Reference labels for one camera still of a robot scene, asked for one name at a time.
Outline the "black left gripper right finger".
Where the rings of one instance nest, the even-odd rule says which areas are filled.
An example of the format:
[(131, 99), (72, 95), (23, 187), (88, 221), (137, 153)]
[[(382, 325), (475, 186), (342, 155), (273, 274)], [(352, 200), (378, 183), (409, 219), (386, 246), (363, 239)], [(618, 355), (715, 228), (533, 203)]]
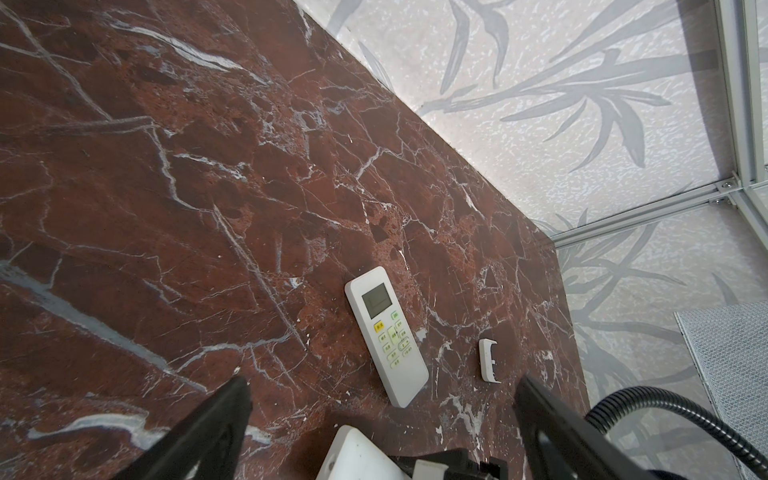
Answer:
[(533, 479), (652, 479), (534, 377), (522, 376), (514, 412)]

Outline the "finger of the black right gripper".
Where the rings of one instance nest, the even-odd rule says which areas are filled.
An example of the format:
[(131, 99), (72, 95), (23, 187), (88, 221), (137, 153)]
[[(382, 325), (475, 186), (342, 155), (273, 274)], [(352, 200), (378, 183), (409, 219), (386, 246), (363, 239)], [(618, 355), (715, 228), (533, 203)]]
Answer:
[(470, 458), (469, 451), (463, 448), (421, 456), (390, 456), (389, 459), (413, 480), (507, 479), (506, 461), (494, 457), (487, 461), (474, 461)]

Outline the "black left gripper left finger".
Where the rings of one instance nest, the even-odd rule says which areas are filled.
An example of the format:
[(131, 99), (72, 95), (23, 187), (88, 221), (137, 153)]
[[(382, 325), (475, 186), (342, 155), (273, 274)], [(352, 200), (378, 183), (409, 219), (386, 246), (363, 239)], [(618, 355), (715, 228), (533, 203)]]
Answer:
[(234, 376), (117, 479), (232, 479), (252, 411), (248, 382)]

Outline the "white remote control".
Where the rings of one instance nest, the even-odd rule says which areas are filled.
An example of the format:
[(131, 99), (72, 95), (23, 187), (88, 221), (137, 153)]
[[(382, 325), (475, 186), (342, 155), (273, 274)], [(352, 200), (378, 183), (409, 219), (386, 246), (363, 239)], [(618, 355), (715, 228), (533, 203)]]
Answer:
[(317, 480), (410, 479), (360, 430), (341, 426), (316, 476)]

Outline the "aluminium frame post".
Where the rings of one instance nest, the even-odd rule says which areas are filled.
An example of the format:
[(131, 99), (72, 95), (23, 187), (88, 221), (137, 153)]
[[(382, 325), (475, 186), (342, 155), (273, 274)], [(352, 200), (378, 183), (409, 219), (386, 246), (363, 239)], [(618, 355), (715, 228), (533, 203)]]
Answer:
[(733, 177), (558, 233), (552, 237), (557, 248), (651, 224), (719, 200), (735, 206), (760, 244), (767, 245), (767, 206), (757, 194), (767, 185), (757, 6), (754, 1), (716, 1), (714, 17), (735, 162)]

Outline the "white air conditioner remote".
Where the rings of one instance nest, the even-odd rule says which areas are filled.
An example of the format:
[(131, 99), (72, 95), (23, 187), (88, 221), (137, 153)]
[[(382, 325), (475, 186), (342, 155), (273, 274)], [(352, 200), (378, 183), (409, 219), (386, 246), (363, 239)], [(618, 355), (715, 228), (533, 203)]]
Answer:
[(429, 372), (386, 270), (349, 281), (345, 294), (391, 404), (407, 407)]

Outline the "white battery cover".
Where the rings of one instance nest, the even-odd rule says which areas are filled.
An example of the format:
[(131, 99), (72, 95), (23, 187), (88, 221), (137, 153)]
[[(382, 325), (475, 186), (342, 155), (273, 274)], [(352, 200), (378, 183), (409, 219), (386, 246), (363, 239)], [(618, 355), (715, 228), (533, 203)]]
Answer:
[(494, 372), (496, 361), (493, 357), (493, 347), (496, 345), (497, 342), (492, 339), (481, 338), (478, 341), (481, 378), (490, 384), (500, 384)]

